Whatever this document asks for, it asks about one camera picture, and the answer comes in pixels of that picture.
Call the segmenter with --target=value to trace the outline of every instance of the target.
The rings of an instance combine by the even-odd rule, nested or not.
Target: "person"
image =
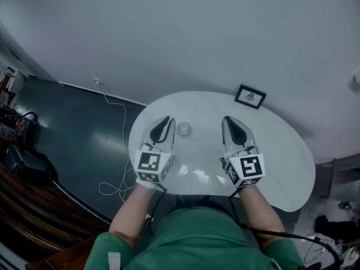
[[[255,234],[259,249],[246,241],[232,217],[214,207],[176,209],[159,223],[148,248],[133,256],[155,190],[137,185],[110,225],[94,243],[85,270],[109,269],[109,253],[120,253],[128,269],[282,269],[295,270],[303,262],[286,238]],[[257,186],[240,192],[251,227],[284,232],[284,226]]]

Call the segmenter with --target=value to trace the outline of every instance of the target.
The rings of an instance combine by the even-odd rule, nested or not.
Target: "white table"
[[[268,202],[287,212],[301,208],[315,181],[312,154],[302,138],[273,112],[234,101],[234,96],[214,92],[180,92],[156,100],[136,119],[129,140],[131,162],[139,149],[144,129],[156,119],[170,116],[188,122],[191,135],[175,132],[175,159],[164,180],[170,194],[221,195],[234,192],[219,159],[224,155],[221,122],[228,115],[242,121],[254,133],[264,154],[266,176],[257,186]]]

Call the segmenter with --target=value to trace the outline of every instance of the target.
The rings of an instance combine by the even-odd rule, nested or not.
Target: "tag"
[[[109,252],[109,270],[120,270],[121,255],[120,253]]]

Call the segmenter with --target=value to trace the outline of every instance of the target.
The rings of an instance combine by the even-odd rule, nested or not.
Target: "framed picture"
[[[244,104],[248,107],[259,109],[266,94],[250,87],[241,85],[235,97],[235,102]]]

